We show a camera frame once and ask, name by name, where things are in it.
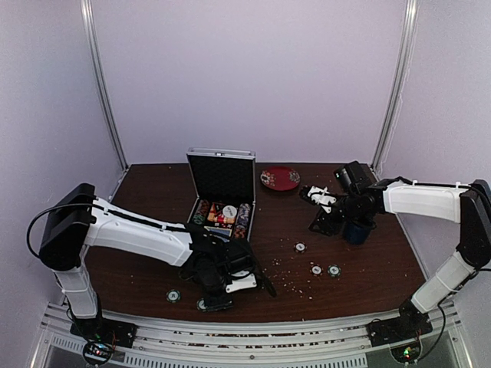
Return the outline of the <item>aluminium poker case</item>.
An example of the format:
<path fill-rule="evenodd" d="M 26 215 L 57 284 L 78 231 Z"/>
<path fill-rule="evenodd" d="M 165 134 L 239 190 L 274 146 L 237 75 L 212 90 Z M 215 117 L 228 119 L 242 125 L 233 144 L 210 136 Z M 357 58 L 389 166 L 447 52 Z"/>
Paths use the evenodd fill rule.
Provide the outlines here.
<path fill-rule="evenodd" d="M 242 203 L 249 203 L 253 207 L 249 230 L 250 238 L 256 204 L 255 152 L 193 147 L 188 149 L 186 157 L 196 192 L 196 200 L 189 214 L 188 222 L 192 223 L 193 214 L 201 199 L 209 201 L 210 207 L 213 202 L 218 202 L 233 205 L 238 210 Z M 206 220 L 203 225 L 199 226 L 230 228 L 233 231 L 234 225 L 235 223 L 227 225 Z M 220 236 L 233 238 L 232 234 Z"/>

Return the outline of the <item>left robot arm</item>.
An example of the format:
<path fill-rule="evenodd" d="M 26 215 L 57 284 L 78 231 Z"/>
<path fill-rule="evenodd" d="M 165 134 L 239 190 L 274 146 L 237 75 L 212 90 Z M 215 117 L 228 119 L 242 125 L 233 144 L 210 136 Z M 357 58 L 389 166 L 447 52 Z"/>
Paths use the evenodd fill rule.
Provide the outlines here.
<path fill-rule="evenodd" d="M 121 209 L 81 183 L 55 206 L 38 213 L 29 223 L 45 217 L 38 250 L 28 250 L 49 268 L 68 299 L 72 318 L 93 340 L 110 334 L 102 318 L 101 299 L 94 290 L 83 256 L 84 248 L 112 248 L 181 268 L 204 293 L 206 311 L 232 306 L 232 294 L 263 287 L 277 293 L 264 274 L 245 238 L 232 238 L 194 224 L 161 222 Z"/>

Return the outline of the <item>blue yellow card deck box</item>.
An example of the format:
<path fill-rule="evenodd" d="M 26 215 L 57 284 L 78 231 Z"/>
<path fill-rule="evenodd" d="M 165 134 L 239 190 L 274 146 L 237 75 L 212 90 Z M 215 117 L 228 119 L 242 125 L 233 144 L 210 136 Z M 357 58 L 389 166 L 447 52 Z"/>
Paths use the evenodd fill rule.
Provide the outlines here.
<path fill-rule="evenodd" d="M 226 235 L 230 236 L 232 234 L 232 229 L 230 228 L 220 228 L 213 226 L 204 226 L 204 229 L 216 235 Z"/>

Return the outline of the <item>white dealer button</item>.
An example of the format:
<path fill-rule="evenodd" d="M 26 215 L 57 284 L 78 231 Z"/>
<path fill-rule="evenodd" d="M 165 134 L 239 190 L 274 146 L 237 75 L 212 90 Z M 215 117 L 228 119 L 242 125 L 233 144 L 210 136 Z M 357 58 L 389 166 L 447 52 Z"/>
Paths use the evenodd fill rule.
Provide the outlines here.
<path fill-rule="evenodd" d="M 237 208 L 232 205 L 226 205 L 222 209 L 222 214 L 225 218 L 234 219 L 237 216 Z"/>

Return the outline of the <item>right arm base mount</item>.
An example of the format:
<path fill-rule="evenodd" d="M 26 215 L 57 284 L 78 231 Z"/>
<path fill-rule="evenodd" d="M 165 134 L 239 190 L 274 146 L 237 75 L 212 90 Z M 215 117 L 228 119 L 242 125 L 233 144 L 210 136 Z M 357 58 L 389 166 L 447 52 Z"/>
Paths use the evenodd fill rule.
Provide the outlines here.
<path fill-rule="evenodd" d="M 377 318 L 366 328 L 372 347 L 388 345 L 392 358 L 405 365 L 416 363 L 423 356 L 421 338 L 433 331 L 433 326 L 428 320 L 411 326 L 403 324 L 400 317 L 386 320 Z"/>

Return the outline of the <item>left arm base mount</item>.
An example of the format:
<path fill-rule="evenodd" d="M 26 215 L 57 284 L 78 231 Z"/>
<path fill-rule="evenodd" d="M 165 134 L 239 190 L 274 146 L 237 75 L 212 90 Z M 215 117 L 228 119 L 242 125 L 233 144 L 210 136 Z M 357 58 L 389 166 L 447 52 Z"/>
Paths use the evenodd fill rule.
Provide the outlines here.
<path fill-rule="evenodd" d="M 89 320 L 72 321 L 70 333 L 82 337 L 85 345 L 82 357 L 91 365 L 108 363 L 118 347 L 131 348 L 137 333 L 135 324 L 102 318 L 93 324 Z"/>

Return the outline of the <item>green poker chip front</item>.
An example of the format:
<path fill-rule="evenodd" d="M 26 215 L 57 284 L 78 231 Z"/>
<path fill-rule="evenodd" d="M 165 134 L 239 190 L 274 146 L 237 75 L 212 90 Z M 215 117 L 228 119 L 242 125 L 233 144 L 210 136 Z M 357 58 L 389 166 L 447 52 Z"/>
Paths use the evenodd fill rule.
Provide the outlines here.
<path fill-rule="evenodd" d="M 209 310 L 208 308 L 208 305 L 205 301 L 204 298 L 200 298 L 197 302 L 196 302 L 196 307 L 199 311 L 202 311 L 202 312 L 207 312 Z"/>

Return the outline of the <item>green poker chip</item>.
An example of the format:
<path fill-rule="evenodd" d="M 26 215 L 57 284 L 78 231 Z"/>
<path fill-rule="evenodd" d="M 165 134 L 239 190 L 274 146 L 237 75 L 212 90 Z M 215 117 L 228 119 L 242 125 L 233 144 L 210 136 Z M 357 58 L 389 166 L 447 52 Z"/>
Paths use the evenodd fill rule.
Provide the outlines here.
<path fill-rule="evenodd" d="M 332 278 L 338 278 L 341 276 L 341 268 L 336 264 L 329 265 L 327 271 Z"/>
<path fill-rule="evenodd" d="M 181 293 L 177 289 L 171 289 L 166 293 L 166 300 L 175 304 L 181 300 Z"/>
<path fill-rule="evenodd" d="M 207 312 L 209 310 L 208 308 L 208 305 L 205 301 L 204 298 L 200 298 L 197 302 L 196 302 L 196 307 L 199 311 L 202 311 L 202 312 Z"/>

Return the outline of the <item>red black poker chip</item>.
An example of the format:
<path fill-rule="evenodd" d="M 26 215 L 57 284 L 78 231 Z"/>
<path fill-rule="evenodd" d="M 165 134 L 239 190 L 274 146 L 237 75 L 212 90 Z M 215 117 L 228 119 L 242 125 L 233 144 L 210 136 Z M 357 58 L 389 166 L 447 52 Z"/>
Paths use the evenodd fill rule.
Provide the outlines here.
<path fill-rule="evenodd" d="M 296 253 L 299 253 L 299 254 L 304 253 L 306 251 L 306 248 L 307 248 L 306 245 L 304 243 L 302 243 L 302 242 L 298 242 L 294 246 L 295 252 Z"/>

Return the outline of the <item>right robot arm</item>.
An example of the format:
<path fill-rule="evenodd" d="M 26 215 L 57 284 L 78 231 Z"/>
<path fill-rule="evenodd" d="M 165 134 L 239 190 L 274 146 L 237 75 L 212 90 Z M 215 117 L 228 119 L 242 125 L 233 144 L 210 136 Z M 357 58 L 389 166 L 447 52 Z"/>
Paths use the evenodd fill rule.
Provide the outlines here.
<path fill-rule="evenodd" d="M 323 235 L 344 233 L 363 243 L 376 215 L 395 215 L 426 271 L 427 280 L 402 303 L 395 334 L 407 339 L 426 323 L 428 313 L 490 263 L 490 185 L 426 183 L 398 176 L 374 180 L 357 161 L 334 172 L 342 192 L 306 186 L 300 196 L 319 207 L 310 229 Z"/>

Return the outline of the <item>red card deck box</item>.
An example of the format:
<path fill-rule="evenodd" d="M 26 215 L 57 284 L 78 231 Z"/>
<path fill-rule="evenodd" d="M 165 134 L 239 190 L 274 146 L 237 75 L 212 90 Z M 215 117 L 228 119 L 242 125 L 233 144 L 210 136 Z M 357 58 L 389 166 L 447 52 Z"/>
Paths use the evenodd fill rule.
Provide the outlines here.
<path fill-rule="evenodd" d="M 222 214 L 222 209 L 225 206 L 226 206 L 225 204 L 213 202 L 211 207 L 210 207 L 207 220 L 209 222 L 214 222 L 214 223 L 219 223 L 219 224 L 233 225 L 236 222 L 236 217 L 235 218 L 225 218 Z"/>

